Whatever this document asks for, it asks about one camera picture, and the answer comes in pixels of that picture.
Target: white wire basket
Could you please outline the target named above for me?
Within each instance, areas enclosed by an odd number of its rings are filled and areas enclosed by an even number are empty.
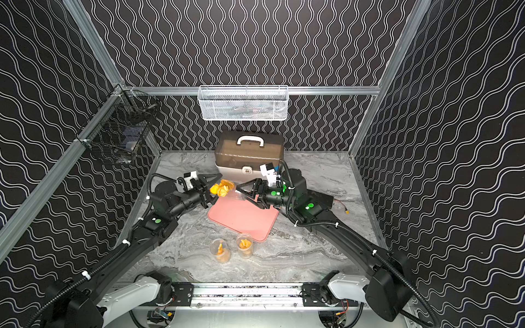
[[[206,121],[288,118],[288,86],[200,86],[197,101]]]

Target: toolbox handle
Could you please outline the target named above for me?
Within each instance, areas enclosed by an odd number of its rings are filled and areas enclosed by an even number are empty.
[[[259,136],[254,135],[243,135],[239,139],[237,139],[237,144],[240,145],[242,141],[249,140],[249,141],[258,141],[260,142],[260,147],[264,146],[264,140]]]

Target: black wire basket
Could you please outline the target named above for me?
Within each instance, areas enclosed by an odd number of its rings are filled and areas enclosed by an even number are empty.
[[[161,102],[141,91],[124,91],[82,144],[106,165],[134,164]]]

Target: white cable tie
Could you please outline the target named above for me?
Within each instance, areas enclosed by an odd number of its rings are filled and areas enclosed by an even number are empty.
[[[86,270],[82,271],[82,275],[84,277],[88,278],[88,280],[91,280],[91,276],[89,275],[89,273]]]

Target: brown toolbox lid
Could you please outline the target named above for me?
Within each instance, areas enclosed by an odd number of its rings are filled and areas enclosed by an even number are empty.
[[[215,163],[231,168],[250,166],[256,171],[270,162],[278,166],[285,151],[284,143],[285,138],[280,135],[225,131],[215,150]]]

